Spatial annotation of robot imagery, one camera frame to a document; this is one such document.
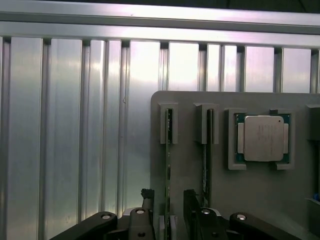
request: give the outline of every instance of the black mechanical arm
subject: black mechanical arm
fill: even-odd
[[[142,189],[142,207],[121,218],[102,211],[65,230],[51,240],[155,240],[153,209],[155,192]]]
[[[142,207],[130,210],[121,218],[111,212],[98,212],[51,240],[156,240],[155,193],[143,189],[141,195]],[[183,218],[189,240],[300,240],[245,212],[224,219],[215,209],[201,208],[196,196],[193,189],[183,193]]]
[[[201,208],[196,192],[183,193],[183,217],[189,240],[299,240],[251,214],[237,212],[224,219],[211,208]]]

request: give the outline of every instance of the vertical metal slat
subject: vertical metal slat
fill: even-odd
[[[219,92],[220,81],[221,81],[221,46],[216,44],[208,44],[206,90],[208,92]]]
[[[121,45],[121,58],[120,58],[120,82],[119,82],[119,119],[118,119],[118,151],[117,151],[117,186],[116,186],[116,214],[117,216],[122,216],[124,211],[124,194],[125,194],[125,144],[127,136],[127,99],[126,99],[126,89],[127,89],[127,80],[129,78],[129,47],[122,42]],[[105,195],[107,196],[109,189],[103,188],[105,190]]]
[[[316,50],[311,54],[311,79],[310,79],[310,93],[318,94],[320,90],[320,51]]]
[[[108,41],[105,50],[102,210],[116,213],[121,41]]]
[[[77,223],[82,41],[52,39],[47,96],[45,239]]]
[[[309,93],[311,50],[284,48],[282,54],[282,92]]]
[[[88,131],[89,131],[89,74],[90,74],[90,45],[82,43],[81,52],[81,91],[80,91],[80,126],[79,126],[79,183],[78,183],[78,214],[77,222],[86,219],[87,215],[87,181],[88,179]]]
[[[169,91],[198,91],[199,45],[169,43]]]
[[[47,82],[50,61],[50,42],[42,43],[42,80],[40,104],[40,156],[39,156],[39,195],[38,195],[38,231],[37,239],[43,240],[45,236],[45,187],[46,187],[46,140],[47,140]]]
[[[245,47],[244,92],[272,93],[274,90],[273,47]]]
[[[7,239],[10,48],[0,37],[0,239]]]
[[[198,90],[206,91],[207,90],[207,57],[208,55],[208,46],[201,45],[199,46],[198,52]]]
[[[83,195],[82,219],[101,211],[102,207],[102,164],[103,164],[103,127],[105,94],[106,42],[92,40],[89,51],[88,78],[84,78],[84,106],[86,112],[86,135],[83,138]]]
[[[130,42],[130,75],[125,99],[125,209],[140,206],[142,199],[137,193],[150,187],[150,101],[159,87],[159,58],[159,42]]]
[[[222,47],[220,91],[237,91],[237,46],[224,45]]]
[[[37,238],[42,50],[40,38],[11,39],[8,239]]]

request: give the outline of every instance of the corrugated metal wall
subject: corrugated metal wall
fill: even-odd
[[[319,92],[310,49],[11,37],[0,56],[8,240],[47,240],[98,211],[139,206],[158,90]]]

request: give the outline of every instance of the screw head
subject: screw head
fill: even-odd
[[[104,219],[104,220],[107,220],[107,219],[109,219],[111,217],[109,215],[103,215],[101,218]]]
[[[246,217],[245,215],[242,215],[242,214],[238,214],[238,215],[236,216],[236,218],[237,218],[237,219],[240,219],[240,220],[242,220],[242,221],[244,221],[244,220],[247,219],[247,217]]]
[[[209,209],[202,209],[201,211],[203,214],[210,214],[210,210]]]

